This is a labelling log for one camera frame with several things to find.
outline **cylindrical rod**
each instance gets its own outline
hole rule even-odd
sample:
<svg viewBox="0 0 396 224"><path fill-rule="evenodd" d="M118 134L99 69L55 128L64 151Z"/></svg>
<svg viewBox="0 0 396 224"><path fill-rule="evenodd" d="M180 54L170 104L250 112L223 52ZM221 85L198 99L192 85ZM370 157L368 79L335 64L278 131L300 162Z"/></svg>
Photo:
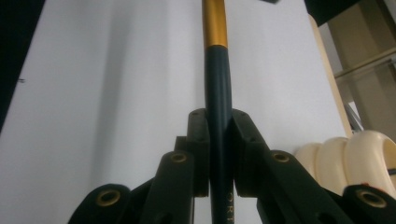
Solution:
<svg viewBox="0 0 396 224"><path fill-rule="evenodd" d="M223 0L203 0L212 223L233 223L232 96Z"/></svg>

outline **gold rod section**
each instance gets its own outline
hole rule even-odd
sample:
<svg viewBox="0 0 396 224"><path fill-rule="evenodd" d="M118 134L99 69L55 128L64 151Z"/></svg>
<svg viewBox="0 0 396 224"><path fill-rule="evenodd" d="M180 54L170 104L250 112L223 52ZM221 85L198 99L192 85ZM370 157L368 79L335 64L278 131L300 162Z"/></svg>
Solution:
<svg viewBox="0 0 396 224"><path fill-rule="evenodd" d="M228 48L224 0L203 0L205 48L221 45Z"/></svg>

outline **brass grommet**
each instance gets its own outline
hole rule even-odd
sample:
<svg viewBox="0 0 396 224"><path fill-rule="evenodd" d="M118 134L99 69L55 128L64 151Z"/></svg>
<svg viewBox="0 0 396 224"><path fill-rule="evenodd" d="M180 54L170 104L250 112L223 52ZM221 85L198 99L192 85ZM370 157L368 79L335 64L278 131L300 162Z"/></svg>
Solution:
<svg viewBox="0 0 396 224"><path fill-rule="evenodd" d="M183 162L187 160L187 157L183 153L177 153L171 156L171 160L173 162Z"/></svg>
<svg viewBox="0 0 396 224"><path fill-rule="evenodd" d="M283 153L274 153L273 157L275 160L280 162L288 162L290 160L289 156Z"/></svg>
<svg viewBox="0 0 396 224"><path fill-rule="evenodd" d="M372 207L384 208L387 206L387 202L380 196L372 193L371 191L365 189L359 189L356 191L358 198Z"/></svg>
<svg viewBox="0 0 396 224"><path fill-rule="evenodd" d="M96 198L96 204L102 207L110 206L120 199L120 192L115 189L102 190Z"/></svg>

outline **white backdrop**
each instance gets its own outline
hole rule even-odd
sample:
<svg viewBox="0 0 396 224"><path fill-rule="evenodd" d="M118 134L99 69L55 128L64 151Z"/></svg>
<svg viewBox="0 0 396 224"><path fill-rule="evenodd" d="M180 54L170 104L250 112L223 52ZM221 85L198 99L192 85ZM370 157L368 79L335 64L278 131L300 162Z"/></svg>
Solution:
<svg viewBox="0 0 396 224"><path fill-rule="evenodd" d="M233 107L270 148L345 135L304 1L226 7ZM47 0L0 137L0 222L66 223L92 189L153 177L205 105L203 58L199 0ZM252 199L235 215L260 223Z"/></svg>

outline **black mount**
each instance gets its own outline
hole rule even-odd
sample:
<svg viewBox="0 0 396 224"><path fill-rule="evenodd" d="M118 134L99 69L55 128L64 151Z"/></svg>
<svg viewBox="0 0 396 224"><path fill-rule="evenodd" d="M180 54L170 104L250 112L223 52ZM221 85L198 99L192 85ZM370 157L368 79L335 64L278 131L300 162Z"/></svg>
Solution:
<svg viewBox="0 0 396 224"><path fill-rule="evenodd" d="M270 150L247 113L233 110L232 132L237 193L258 199L263 223L396 223L396 201L387 193L358 185L341 197L323 189L291 154ZM154 178L132 191L113 184L93 190L69 224L193 223L194 197L208 195L208 180L209 134L205 109L198 109Z"/></svg>

